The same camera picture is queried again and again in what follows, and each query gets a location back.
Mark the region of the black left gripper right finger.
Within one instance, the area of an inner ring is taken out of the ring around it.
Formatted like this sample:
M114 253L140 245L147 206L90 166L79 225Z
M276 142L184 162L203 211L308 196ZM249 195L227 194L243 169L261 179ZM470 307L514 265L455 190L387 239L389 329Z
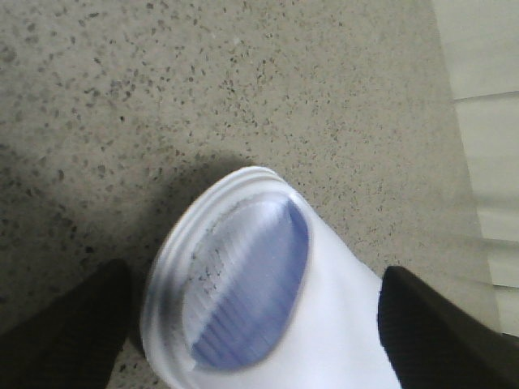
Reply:
M382 278L380 341L404 388L516 388L518 347L404 267Z

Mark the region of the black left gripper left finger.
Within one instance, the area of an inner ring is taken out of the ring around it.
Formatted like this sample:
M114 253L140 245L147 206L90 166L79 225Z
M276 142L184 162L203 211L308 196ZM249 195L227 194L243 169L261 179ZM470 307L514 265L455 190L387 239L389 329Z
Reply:
M1 336L1 386L106 387L131 312L130 268L113 260Z

